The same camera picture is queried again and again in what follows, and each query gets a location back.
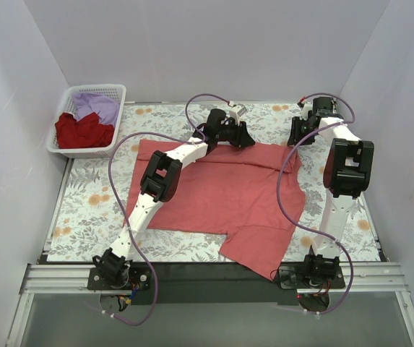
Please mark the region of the salmon pink t shirt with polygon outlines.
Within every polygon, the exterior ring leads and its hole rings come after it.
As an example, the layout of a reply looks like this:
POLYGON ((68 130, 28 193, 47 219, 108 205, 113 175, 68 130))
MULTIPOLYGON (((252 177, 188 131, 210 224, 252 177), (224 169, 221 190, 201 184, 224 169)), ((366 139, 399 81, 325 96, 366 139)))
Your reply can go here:
POLYGON ((300 167, 289 147, 218 145, 183 169, 175 195, 149 227, 224 234, 221 255, 270 278, 304 209, 300 167))

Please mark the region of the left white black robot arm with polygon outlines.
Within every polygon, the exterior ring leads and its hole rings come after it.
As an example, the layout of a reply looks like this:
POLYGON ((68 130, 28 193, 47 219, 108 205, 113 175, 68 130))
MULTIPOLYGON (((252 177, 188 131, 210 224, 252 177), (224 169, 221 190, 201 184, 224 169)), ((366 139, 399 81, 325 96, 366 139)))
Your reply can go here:
POLYGON ((113 289, 128 288, 130 266, 137 252, 136 238, 146 230, 149 222, 164 203, 176 193, 181 171, 211 153, 219 142, 244 149, 255 144, 248 133, 246 122, 240 117, 247 112, 242 104, 231 104, 228 112, 214 108, 207 121, 194 128, 187 141, 180 141, 172 150, 156 150, 142 174, 140 190, 133 210, 124 213, 120 234, 102 256, 92 261, 100 278, 113 289))

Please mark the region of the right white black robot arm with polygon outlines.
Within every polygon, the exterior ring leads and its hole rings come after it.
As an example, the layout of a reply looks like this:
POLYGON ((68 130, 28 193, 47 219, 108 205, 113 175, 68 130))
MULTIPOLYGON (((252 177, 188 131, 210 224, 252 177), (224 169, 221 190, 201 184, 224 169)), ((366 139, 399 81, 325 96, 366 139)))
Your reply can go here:
POLYGON ((295 152, 322 136, 330 144, 324 167, 326 203, 317 237, 301 265, 301 277, 310 287, 333 284, 341 279, 340 242, 348 215, 371 178, 374 144, 355 136, 350 121, 337 111, 339 98, 314 93, 298 102, 301 114, 292 118, 287 146, 295 152))

